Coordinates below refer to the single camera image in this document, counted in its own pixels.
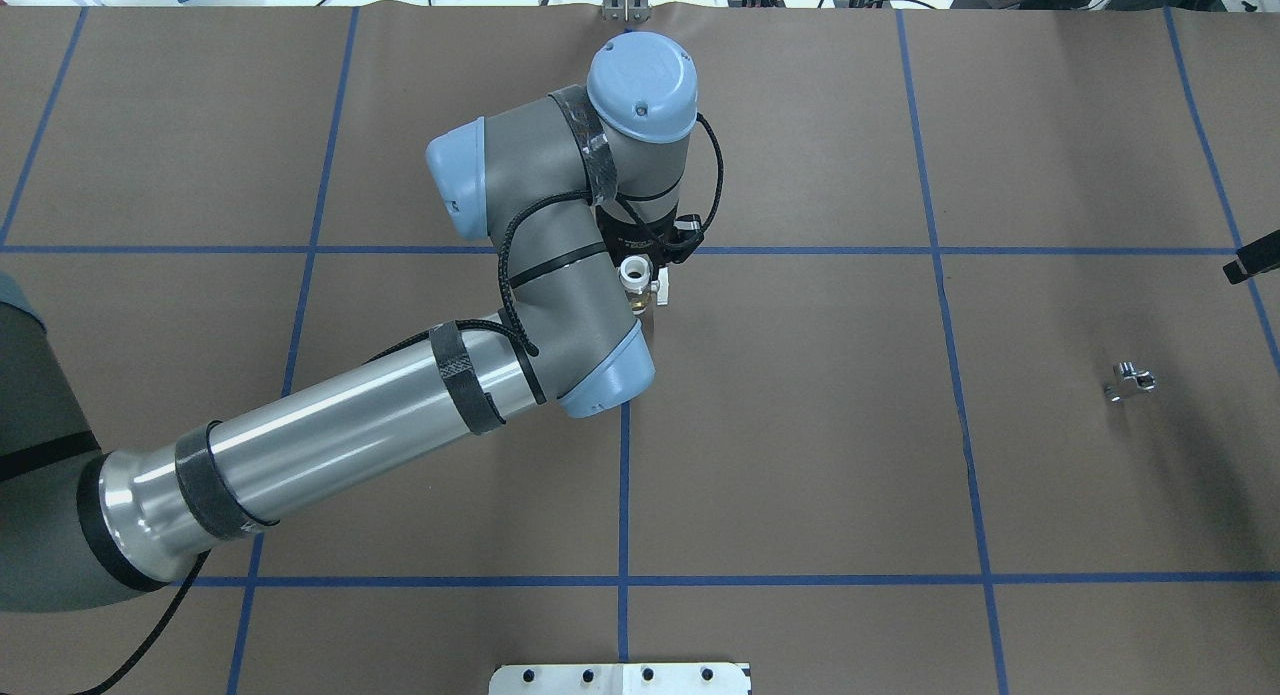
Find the silver metal arm segment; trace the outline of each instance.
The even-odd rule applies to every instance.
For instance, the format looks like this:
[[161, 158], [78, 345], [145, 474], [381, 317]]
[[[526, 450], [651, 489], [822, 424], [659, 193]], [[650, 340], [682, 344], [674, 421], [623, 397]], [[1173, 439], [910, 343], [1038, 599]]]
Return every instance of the silver metal arm segment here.
[[[669, 220], [696, 99], [680, 45], [621, 35], [596, 54], [586, 88], [440, 136], [429, 165], [470, 238], [500, 247], [530, 204], [590, 195], [518, 227], [511, 308], [443, 323], [420, 343], [154, 452], [101, 454], [44, 323], [0, 274], [0, 609], [79, 609], [156, 590], [220, 543], [547, 399], [586, 417], [639, 395], [653, 361], [591, 206], [617, 218], [618, 193], [658, 195], [636, 204], [639, 216]], [[503, 334], [512, 316], [536, 357]]]

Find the light blue joint cap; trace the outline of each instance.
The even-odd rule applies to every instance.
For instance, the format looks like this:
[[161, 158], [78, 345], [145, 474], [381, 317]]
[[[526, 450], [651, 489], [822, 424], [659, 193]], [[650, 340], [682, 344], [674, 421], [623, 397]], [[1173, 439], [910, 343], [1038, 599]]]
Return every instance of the light blue joint cap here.
[[698, 118], [698, 70], [675, 40], [625, 33], [591, 61], [586, 93], [604, 122], [645, 143], [675, 143]]
[[595, 366], [559, 403], [570, 417], [590, 417], [616, 408], [653, 385], [653, 357], [645, 344], [640, 323]]
[[45, 321], [40, 317], [40, 314], [36, 312], [36, 308], [31, 307], [26, 294], [22, 294], [22, 288], [18, 287], [18, 280], [14, 280], [13, 276], [6, 275], [5, 273], [0, 273], [0, 305], [19, 308], [31, 317], [36, 317], [36, 323], [40, 323], [42, 330], [49, 330], [45, 326]]
[[453, 228], [466, 241], [489, 236], [489, 202], [484, 192], [484, 118], [467, 122], [426, 145], [426, 166]]

